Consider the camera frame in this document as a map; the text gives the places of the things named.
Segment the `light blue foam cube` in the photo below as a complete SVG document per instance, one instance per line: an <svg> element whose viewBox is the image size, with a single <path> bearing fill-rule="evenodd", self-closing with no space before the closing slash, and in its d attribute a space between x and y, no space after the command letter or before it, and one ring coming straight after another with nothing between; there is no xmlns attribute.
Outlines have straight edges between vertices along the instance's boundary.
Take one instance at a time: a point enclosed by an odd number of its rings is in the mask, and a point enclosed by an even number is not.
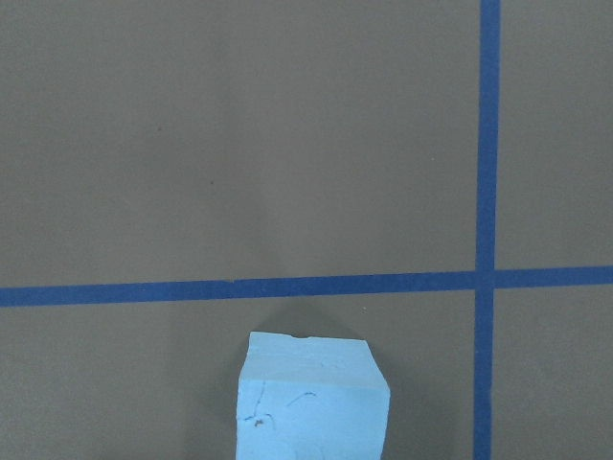
<svg viewBox="0 0 613 460"><path fill-rule="evenodd" d="M391 391L360 339L252 332L238 378L238 459L379 459Z"/></svg>

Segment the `crossing blue tape strip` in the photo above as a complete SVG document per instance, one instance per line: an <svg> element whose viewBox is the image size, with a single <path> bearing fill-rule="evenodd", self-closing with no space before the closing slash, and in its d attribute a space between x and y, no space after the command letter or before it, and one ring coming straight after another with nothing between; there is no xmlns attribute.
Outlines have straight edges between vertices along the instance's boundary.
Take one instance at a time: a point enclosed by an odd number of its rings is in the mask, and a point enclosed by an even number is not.
<svg viewBox="0 0 613 460"><path fill-rule="evenodd" d="M606 285L612 267L499 269L321 277L3 287L3 308Z"/></svg>

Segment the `long blue tape strip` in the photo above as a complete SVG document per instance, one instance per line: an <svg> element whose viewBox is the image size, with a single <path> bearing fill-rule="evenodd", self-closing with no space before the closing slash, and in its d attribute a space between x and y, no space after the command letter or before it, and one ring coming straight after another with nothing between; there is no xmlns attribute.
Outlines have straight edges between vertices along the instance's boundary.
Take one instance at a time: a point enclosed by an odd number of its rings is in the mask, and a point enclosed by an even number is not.
<svg viewBox="0 0 613 460"><path fill-rule="evenodd" d="M495 302L497 163L501 3L479 10L479 124L477 152L473 457L492 456L492 375Z"/></svg>

